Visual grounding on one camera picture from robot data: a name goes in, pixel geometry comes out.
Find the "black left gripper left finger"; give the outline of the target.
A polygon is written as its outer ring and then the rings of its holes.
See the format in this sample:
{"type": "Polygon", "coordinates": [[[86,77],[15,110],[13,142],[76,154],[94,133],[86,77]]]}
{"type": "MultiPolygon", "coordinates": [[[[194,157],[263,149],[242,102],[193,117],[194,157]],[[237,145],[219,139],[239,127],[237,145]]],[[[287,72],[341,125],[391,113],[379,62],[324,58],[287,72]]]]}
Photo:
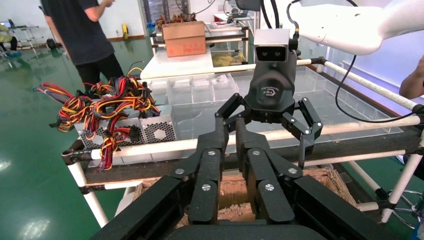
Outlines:
{"type": "Polygon", "coordinates": [[[213,225],[218,218],[218,197],[229,132],[222,117],[215,129],[197,138],[196,150],[181,160],[171,176],[182,182],[181,204],[188,206],[191,225],[213,225]]]}

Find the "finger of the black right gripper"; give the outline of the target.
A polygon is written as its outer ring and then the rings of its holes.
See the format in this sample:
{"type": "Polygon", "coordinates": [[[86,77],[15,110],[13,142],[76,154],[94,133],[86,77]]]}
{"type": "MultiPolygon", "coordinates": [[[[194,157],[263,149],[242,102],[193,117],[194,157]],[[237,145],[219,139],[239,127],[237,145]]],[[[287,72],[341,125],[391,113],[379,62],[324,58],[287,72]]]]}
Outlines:
{"type": "Polygon", "coordinates": [[[243,118],[246,115],[246,110],[233,113],[239,106],[245,106],[244,98],[239,93],[234,93],[215,113],[216,118],[223,119],[223,125],[226,127],[235,126],[237,118],[243,118]]]}
{"type": "Polygon", "coordinates": [[[302,113],[308,127],[289,112],[282,114],[281,125],[299,140],[298,166],[304,168],[306,156],[312,154],[315,140],[321,135],[324,124],[311,101],[306,97],[294,104],[294,110],[302,113]]]}

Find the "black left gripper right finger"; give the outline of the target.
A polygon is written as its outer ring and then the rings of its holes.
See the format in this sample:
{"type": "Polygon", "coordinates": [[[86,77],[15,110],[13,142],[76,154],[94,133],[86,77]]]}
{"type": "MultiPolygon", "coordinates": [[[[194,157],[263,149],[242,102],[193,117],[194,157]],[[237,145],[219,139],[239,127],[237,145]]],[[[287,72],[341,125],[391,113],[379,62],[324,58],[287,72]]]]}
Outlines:
{"type": "Polygon", "coordinates": [[[235,127],[237,160],[255,217],[268,224],[292,222],[295,214],[284,187],[303,171],[273,152],[264,135],[247,130],[244,118],[238,117],[235,127]]]}

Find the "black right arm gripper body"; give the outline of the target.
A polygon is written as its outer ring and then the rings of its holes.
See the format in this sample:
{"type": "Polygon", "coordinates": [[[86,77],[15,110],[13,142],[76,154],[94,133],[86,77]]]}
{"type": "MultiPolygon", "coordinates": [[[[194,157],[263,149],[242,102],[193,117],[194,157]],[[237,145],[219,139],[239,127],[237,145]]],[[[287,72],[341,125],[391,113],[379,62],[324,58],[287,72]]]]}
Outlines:
{"type": "Polygon", "coordinates": [[[280,124],[295,111],[297,53],[287,49],[257,49],[256,66],[244,97],[252,121],[280,124]]]}

